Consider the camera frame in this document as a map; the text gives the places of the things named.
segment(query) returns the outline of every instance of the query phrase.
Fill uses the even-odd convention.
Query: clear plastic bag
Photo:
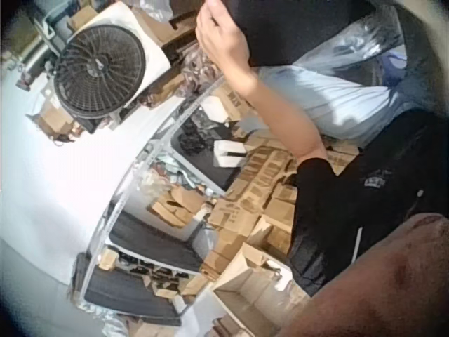
[[[369,60],[403,43],[401,25],[393,6],[354,22],[332,39],[303,55],[293,65],[331,74],[339,67]]]
[[[122,0],[125,4],[139,7],[153,19],[168,22],[173,18],[170,0]]]

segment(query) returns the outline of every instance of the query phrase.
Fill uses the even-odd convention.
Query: logo on shirt
[[[373,175],[373,177],[365,179],[365,182],[363,184],[365,187],[384,187],[385,183],[387,182],[388,176],[391,175],[391,172],[388,170],[377,170],[373,173]]]

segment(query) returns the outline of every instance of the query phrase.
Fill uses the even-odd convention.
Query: person
[[[296,336],[371,336],[325,326],[318,334],[298,333],[299,326],[319,321],[317,315],[326,316],[328,327],[368,324],[372,336],[396,330],[400,333],[391,336],[419,336],[414,325],[427,331],[449,302],[448,221],[443,218],[449,205],[449,124],[444,114],[418,108],[403,112],[336,176],[305,111],[263,84],[248,65],[246,38],[220,0],[206,0],[196,36],[230,86],[298,162],[288,264],[296,283],[316,297],[304,325],[293,324],[285,336],[295,336],[293,331]],[[334,308],[341,310],[338,315]],[[417,319],[407,325],[402,321],[408,311]],[[420,315],[426,319],[420,321]],[[377,323],[383,325],[377,329]]]

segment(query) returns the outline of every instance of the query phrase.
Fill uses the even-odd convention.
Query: black fan
[[[127,29],[98,25],[79,32],[56,64],[55,92],[76,117],[118,112],[137,92],[145,73],[145,52]]]

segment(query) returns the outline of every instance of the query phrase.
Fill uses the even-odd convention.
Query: hand
[[[244,94],[254,78],[245,35],[237,27],[221,0],[207,0],[196,19],[200,46],[223,72],[229,84]]]

